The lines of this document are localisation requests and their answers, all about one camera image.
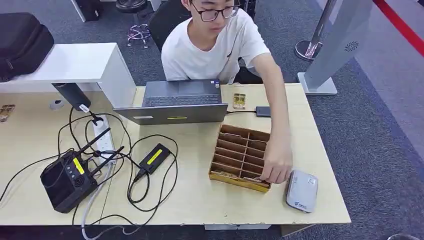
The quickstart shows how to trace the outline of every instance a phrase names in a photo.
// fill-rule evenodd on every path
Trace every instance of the eyeglasses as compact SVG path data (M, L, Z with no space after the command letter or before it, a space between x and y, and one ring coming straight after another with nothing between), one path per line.
M214 21L215 19L217 19L219 13L221 13L225 19L230 19L234 17L235 15L237 15L237 12L239 11L239 7L240 7L240 5L234 5L234 6L227 6L226 8L221 10L211 9L211 10L199 11L194 4L192 5L194 9L196 9L196 11L200 14L200 18L203 22Z

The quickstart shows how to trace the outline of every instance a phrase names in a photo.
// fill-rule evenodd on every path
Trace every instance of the power strip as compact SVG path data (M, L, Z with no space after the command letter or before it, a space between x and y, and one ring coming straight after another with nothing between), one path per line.
M102 118L103 121L100 121L100 120L97 121L96 122L97 126L93 123L94 135L96 137L98 135L100 135L100 133L102 133L104 130L109 128L109 122L108 122L108 119L106 118L106 115L100 115L99 117ZM99 150L101 152L103 152L103 151L115 151L114 142L112 141L111 131L107 132L99 140L97 140L96 144L97 144L97 150ZM99 158L100 163L103 163L105 161L104 158L107 159L111 155L112 154L110 154L110 153L103 153L101 155L102 157ZM117 161L111 160L110 163L116 164Z

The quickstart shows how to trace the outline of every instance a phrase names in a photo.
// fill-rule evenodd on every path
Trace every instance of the wooden divider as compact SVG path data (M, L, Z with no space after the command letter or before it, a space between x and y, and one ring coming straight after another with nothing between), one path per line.
M271 184L260 181L259 177L264 168L264 154L269 139L269 133L221 125L209 177L267 192Z

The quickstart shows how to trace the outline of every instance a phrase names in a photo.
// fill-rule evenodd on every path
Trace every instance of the red rope barrier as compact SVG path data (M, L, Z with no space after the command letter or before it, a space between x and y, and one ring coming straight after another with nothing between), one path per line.
M424 57L424 41L418 36L396 12L385 2L385 0L373 0L375 5L388 18L391 24L402 34L406 40Z

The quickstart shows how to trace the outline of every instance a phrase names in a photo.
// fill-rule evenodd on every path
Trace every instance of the white cable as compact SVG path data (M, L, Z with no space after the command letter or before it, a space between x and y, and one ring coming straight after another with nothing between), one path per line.
M109 178L109 176L112 173L112 169L113 169L113 167L112 167L113 164L112 163L109 163L106 166L107 166L108 170L107 170L106 176L104 176L103 181L106 180L107 178ZM137 227L132 232L126 232L124 226L117 225L117 226L112 226L112 227L107 228L106 230L102 231L101 233L99 233L95 237L88 237L87 236L86 229L84 228L84 226L86 225L87 215L89 214L89 210L90 210L90 208L91 208L91 206L92 206L92 204L94 202L94 199L97 197L97 195L99 195L100 190L102 189L102 187L103 187L104 184L105 183L102 183L100 186L98 186L97 190L94 192L93 196L91 196L90 200L88 201L87 207L85 208L84 214L82 215L81 231L82 231L82 236L84 237L85 240L96 240L96 239L100 238L107 231L112 230L112 229L115 229L115 228L121 228L122 229L122 233L125 234L125 235L134 234L135 232L137 232L140 229L140 227Z
M104 176L103 181L109 178L109 176L112 173L112 169L113 169L113 165L111 163L107 164L106 166L107 166L108 169L107 169L106 175ZM100 186L98 186L97 190L94 192L93 196L91 196L90 200L88 201L87 207L85 208L84 214L82 215L81 230L82 230L82 236L84 237L85 240L96 240L103 234L103 232L101 232L99 235L97 235L93 238L90 238L86 234L86 230L84 228L84 225L86 224L87 215L89 214L89 210L90 210L90 208L91 208L91 206L94 202L94 199L97 197L97 195L99 195L100 190L102 189L104 184L105 184L105 182L102 183Z

